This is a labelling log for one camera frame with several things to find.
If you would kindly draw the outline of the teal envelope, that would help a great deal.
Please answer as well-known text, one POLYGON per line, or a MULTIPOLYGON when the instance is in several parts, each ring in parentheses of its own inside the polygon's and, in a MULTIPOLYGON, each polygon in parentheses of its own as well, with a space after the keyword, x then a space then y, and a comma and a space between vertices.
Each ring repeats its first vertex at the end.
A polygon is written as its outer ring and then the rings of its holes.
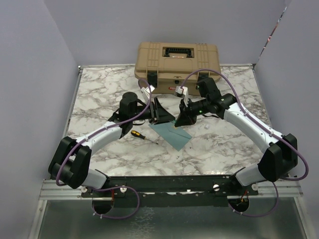
POLYGON ((149 127, 177 151, 180 151, 192 139, 192 136, 184 129, 175 127, 171 122, 149 124, 149 127))

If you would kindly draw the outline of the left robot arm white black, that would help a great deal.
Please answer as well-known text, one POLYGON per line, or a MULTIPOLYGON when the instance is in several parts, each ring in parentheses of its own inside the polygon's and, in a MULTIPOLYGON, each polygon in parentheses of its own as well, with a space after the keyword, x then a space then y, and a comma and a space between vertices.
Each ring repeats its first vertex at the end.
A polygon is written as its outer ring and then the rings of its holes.
POLYGON ((59 186, 68 185, 73 189, 89 187, 98 196, 106 196, 110 191, 108 176, 89 168, 91 156, 128 134, 136 120, 162 124, 174 119, 157 98, 144 104, 135 93, 126 92, 120 100, 119 108, 103 126, 77 139, 66 136, 60 141, 48 172, 59 186))

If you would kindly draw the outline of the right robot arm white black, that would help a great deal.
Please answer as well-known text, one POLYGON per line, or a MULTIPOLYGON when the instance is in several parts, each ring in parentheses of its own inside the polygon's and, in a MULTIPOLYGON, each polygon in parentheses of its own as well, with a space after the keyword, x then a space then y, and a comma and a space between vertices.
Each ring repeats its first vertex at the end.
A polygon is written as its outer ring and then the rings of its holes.
POLYGON ((283 135, 256 117, 248 118, 248 111, 235 96, 230 93, 222 95, 212 78, 198 81, 196 87, 203 98, 196 102, 188 98, 187 87, 176 88, 175 95, 181 97, 181 101, 175 127, 193 125, 199 115, 216 114, 241 130, 263 153, 259 163, 235 173, 229 182, 233 194, 240 195, 253 183, 275 182, 297 166, 298 157, 292 150, 297 148, 297 139, 292 134, 283 135))

